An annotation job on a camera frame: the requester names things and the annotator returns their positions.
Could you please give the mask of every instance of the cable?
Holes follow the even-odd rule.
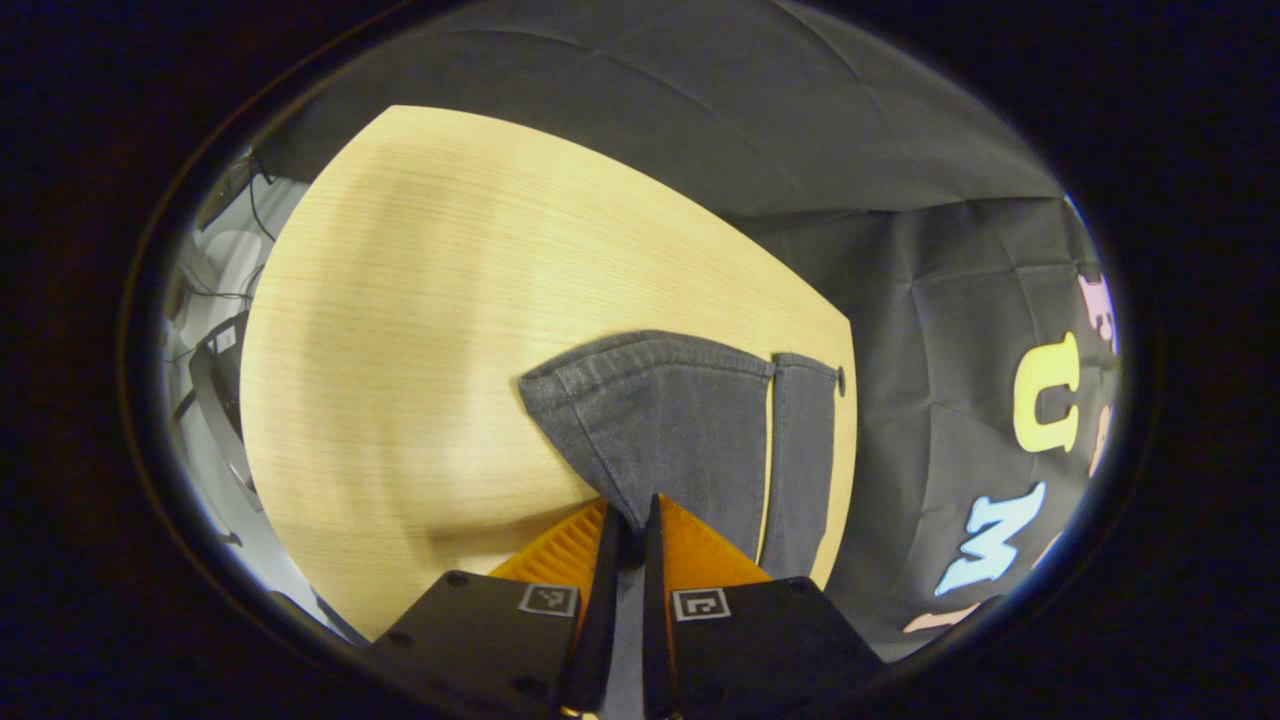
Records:
[[[262,173],[262,177],[266,178],[266,173]],[[250,209],[251,213],[253,213],[253,222],[257,223],[259,229],[261,229],[262,232],[265,232],[266,237],[271,238],[271,245],[275,245],[275,236],[271,234],[271,231],[266,229],[266,225],[262,224],[262,218],[257,217],[257,199],[253,197],[253,178],[252,177],[248,178],[248,209]]]
[[[239,310],[241,313],[243,313],[244,310],[248,309],[250,300],[253,300],[253,295],[257,295],[257,292],[255,292],[253,295],[248,295],[248,288],[255,287],[253,286],[253,278],[256,278],[260,274],[262,274],[262,268],[265,268],[265,266],[266,266],[266,264],[264,263],[264,264],[259,265],[257,268],[255,268],[253,272],[250,273],[248,277],[244,278],[244,282],[241,284],[241,292],[244,293],[244,297],[241,300],[241,310]]]
[[[195,351],[196,351],[196,348],[192,347],[191,350],[188,350],[186,352],[179,352],[178,355],[174,355],[173,357],[166,359],[165,363],[169,363],[169,364],[177,363],[178,360],[182,360],[183,357],[191,355]]]
[[[250,150],[250,152],[248,152],[248,163],[250,163],[250,168],[252,168],[255,164],[257,165],[257,170],[260,173],[262,173],[262,179],[266,181],[266,184],[275,184],[275,178],[273,178],[270,174],[268,174],[266,165],[262,164],[262,159],[257,156],[257,152],[253,152],[252,150]]]

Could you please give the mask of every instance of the light wood tabletop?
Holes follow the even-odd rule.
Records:
[[[262,272],[241,415],[271,525],[334,610],[378,637],[443,571],[488,573],[595,497],[516,380],[640,329],[844,368],[812,571],[824,585],[854,477],[849,320],[657,181],[543,132],[430,108],[393,106],[361,131]]]

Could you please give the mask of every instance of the wrinkled fabric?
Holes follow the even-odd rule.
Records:
[[[634,532],[660,492],[755,557],[772,378],[772,363],[741,350],[648,331],[575,348],[518,386],[547,438]]]
[[[904,633],[924,614],[955,612],[1010,593],[1092,484],[1098,429],[1117,396],[1119,359],[1080,288],[1101,265],[1062,200],[989,200],[914,213],[732,219],[850,320],[858,357],[858,460],[845,536],[827,597],[884,660],[947,628]],[[1028,452],[1012,427],[1012,386],[1025,352],[1071,332],[1074,392],[1042,392],[1037,415],[1079,413],[1070,452]],[[1027,496],[1046,483],[1034,519],[1009,538],[996,580],[936,589],[968,557],[979,497]]]
[[[540,129],[721,214],[1062,193],[963,88],[791,1],[476,3],[357,59],[257,152],[314,181],[389,105]]]

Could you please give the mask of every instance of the gray jeans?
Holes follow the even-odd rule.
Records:
[[[660,492],[755,557],[764,512],[765,397],[773,388],[769,516],[760,566],[805,575],[826,529],[836,370],[645,331],[566,352],[520,379],[525,409],[632,533]],[[639,717],[643,571],[623,571],[605,714]]]

